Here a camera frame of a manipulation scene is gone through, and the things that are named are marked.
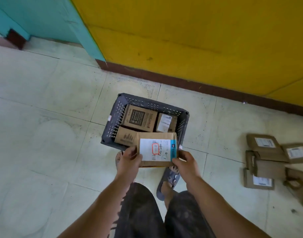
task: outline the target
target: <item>black shorts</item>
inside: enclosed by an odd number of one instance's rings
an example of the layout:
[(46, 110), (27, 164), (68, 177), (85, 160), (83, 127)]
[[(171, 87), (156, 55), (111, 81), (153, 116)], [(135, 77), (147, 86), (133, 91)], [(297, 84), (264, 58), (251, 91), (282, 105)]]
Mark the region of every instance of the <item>black shorts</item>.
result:
[(139, 183), (130, 185), (121, 202), (120, 212), (112, 225), (109, 238), (189, 238), (215, 237), (200, 208), (188, 191), (171, 200), (165, 217), (161, 218), (154, 196)]

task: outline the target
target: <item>blue label strip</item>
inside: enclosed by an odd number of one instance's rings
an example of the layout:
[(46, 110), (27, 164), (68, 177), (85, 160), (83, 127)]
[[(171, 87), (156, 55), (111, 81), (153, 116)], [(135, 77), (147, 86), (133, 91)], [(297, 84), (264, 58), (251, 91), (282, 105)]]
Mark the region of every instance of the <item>blue label strip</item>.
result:
[(170, 140), (170, 161), (172, 161), (173, 158), (177, 158), (177, 140)]

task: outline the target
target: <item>plastic crate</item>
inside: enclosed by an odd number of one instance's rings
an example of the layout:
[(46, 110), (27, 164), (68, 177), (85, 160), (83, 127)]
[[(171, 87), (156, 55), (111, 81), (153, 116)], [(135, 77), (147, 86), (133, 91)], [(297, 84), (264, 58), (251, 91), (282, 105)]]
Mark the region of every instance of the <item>plastic crate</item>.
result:
[(128, 148), (125, 145), (115, 143), (115, 137), (118, 131), (118, 127), (121, 124), (125, 107), (127, 104), (131, 104), (134, 106), (139, 106), (146, 109), (151, 109), (154, 111), (158, 111), (160, 113), (169, 114), (173, 116), (178, 116), (176, 133), (177, 133), (177, 141), (178, 147), (182, 145), (184, 140), (185, 132), (187, 129), (187, 124), (189, 120), (189, 112), (178, 108), (169, 104), (161, 103), (155, 100), (142, 98), (130, 94), (118, 94), (118, 97), (113, 105), (112, 111), (106, 123), (101, 144), (105, 144), (107, 146), (125, 150)]

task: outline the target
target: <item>basket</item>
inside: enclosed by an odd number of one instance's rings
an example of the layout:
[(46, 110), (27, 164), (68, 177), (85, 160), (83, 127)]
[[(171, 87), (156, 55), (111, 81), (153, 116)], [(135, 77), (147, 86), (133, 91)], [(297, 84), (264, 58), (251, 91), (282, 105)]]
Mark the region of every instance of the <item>basket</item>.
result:
[(121, 124), (125, 107), (127, 104), (131, 104), (134, 106), (139, 106), (146, 109), (151, 109), (160, 113), (178, 116), (176, 133), (177, 133), (177, 141), (178, 147), (182, 145), (184, 140), (185, 132), (187, 129), (187, 124), (189, 120), (189, 112), (178, 108), (169, 104), (161, 103), (155, 100), (142, 98), (130, 94), (118, 94), (118, 97), (112, 107), (112, 111), (106, 123), (101, 144), (105, 144), (109, 147), (113, 147), (120, 150), (125, 150), (128, 146), (115, 143), (115, 137), (118, 131), (118, 127)]

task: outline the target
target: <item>forearm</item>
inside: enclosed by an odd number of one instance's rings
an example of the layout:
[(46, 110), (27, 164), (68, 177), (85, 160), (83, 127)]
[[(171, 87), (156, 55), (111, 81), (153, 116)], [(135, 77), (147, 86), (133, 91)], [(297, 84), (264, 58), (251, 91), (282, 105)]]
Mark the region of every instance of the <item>forearm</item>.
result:
[(58, 238), (106, 238), (130, 184), (115, 179)]
[(234, 210), (225, 199), (200, 177), (187, 182), (202, 213), (217, 238), (268, 238), (269, 236)]

